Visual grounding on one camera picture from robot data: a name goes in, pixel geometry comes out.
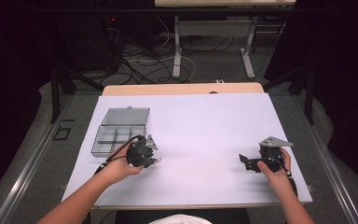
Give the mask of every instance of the white shirt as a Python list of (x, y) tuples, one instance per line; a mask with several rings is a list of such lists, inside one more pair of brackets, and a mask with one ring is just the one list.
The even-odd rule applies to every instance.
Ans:
[(171, 217), (165, 217), (149, 224), (212, 224), (211, 222), (200, 218), (187, 215), (174, 215)]

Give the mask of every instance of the hand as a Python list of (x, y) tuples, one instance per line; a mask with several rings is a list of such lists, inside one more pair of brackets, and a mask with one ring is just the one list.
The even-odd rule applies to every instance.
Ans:
[(127, 144), (120, 152), (104, 167), (99, 174), (104, 175), (109, 181), (109, 184), (115, 184), (129, 175), (138, 175), (143, 166), (132, 167), (129, 166), (126, 155), (131, 143)]
[[(291, 172), (291, 159), (289, 153), (287, 153), (287, 151), (282, 147), (281, 147), (281, 153), (283, 154), (284, 157), (284, 166), (289, 172)], [(292, 186), (290, 185), (289, 179), (287, 178), (287, 174), (283, 169), (274, 173), (262, 161), (259, 161), (257, 163), (257, 166), (267, 177), (269, 185), (277, 194), (279, 199), (282, 199), (284, 195), (293, 192)]]

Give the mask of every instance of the person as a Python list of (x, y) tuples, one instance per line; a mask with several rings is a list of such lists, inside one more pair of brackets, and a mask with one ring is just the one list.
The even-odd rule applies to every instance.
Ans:
[[(129, 166), (125, 159), (127, 150), (128, 146), (123, 147), (115, 156), (115, 160), (110, 161), (101, 172), (90, 178), (83, 186), (44, 215), (38, 223), (82, 223), (91, 207), (109, 186), (123, 180), (127, 176), (138, 175), (144, 168), (143, 166)], [(281, 148), (281, 151), (284, 156), (284, 166), (290, 171), (290, 155), (283, 148)], [(286, 172), (280, 170), (274, 173), (262, 161), (260, 161), (257, 166), (267, 177), (270, 187), (274, 190), (282, 203), (287, 223), (314, 223), (307, 210), (295, 195)], [(210, 223), (199, 217), (183, 215), (167, 217), (167, 221), (175, 218), (192, 218), (192, 220), (198, 221), (192, 223)], [(157, 220), (153, 223), (164, 223), (164, 219)]]

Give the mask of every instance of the aluminum rail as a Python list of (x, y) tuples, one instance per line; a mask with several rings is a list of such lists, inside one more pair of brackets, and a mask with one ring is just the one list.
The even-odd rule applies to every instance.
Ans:
[[(300, 96), (292, 96), (293, 101), (296, 105), (296, 109), (299, 111), (299, 114), (302, 113), (303, 103), (300, 99)], [(334, 163), (332, 157), (330, 156), (329, 149), (323, 143), (321, 137), (319, 136), (314, 125), (310, 125), (308, 119), (305, 115), (301, 116), (304, 124), (308, 127), (310, 135), (317, 145), (317, 152), (319, 159), (321, 160), (322, 167), (327, 175), (327, 178), (330, 181), (331, 187), (335, 192), (337, 199), (341, 205), (342, 211), (344, 212), (347, 220), (351, 224), (358, 224), (358, 211), (351, 199), (348, 189), (346, 188), (344, 181), (342, 180), (341, 174), (339, 173), (336, 164)]]
[(48, 150), (51, 139), (53, 138), (54, 133), (58, 130), (61, 123), (61, 118), (65, 114), (66, 110), (69, 108), (69, 105), (72, 103), (74, 96), (67, 95), (62, 102), (62, 113), (56, 119), (56, 121), (48, 126), (43, 139), (41, 140), (39, 147), (27, 161), (22, 170), (19, 178), (8, 194), (6, 200), (0, 208), (0, 224), (9, 223), (12, 215), (14, 214), (22, 196), (25, 191), (28, 189), (28, 186), (31, 183), (34, 174), (36, 173), (37, 167), (40, 162), (43, 160), (44, 155)]

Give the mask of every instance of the white tabletop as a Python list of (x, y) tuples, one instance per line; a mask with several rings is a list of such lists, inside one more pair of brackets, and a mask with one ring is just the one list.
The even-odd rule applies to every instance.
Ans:
[[(91, 148), (109, 108), (149, 107), (147, 132), (159, 148), (152, 165), (108, 188), (94, 208), (160, 209), (248, 207), (279, 201), (263, 174), (247, 171), (239, 154), (260, 158), (258, 142), (287, 140), (266, 93), (101, 96), (62, 199), (103, 162)], [(290, 147), (302, 203), (312, 202)]]
[(296, 0), (156, 0), (156, 7), (241, 7), (294, 5)]

